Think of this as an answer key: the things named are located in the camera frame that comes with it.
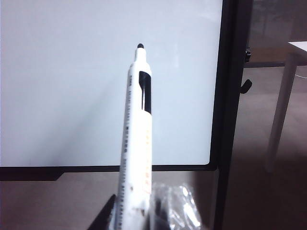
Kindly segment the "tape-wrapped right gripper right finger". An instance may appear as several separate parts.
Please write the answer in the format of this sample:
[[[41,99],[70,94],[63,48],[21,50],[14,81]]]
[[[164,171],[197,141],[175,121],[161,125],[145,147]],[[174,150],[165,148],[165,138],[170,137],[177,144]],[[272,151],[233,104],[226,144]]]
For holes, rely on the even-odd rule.
[[[150,198],[149,229],[202,229],[200,213],[188,184],[153,184]]]

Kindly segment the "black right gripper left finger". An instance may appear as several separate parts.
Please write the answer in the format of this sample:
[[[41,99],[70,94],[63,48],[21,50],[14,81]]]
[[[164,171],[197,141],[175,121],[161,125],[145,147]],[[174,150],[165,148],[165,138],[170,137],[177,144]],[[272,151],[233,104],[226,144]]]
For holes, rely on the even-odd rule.
[[[113,194],[106,204],[103,206],[99,214],[96,216],[92,222],[93,230],[107,230],[111,221],[111,213],[115,204],[116,195]]]

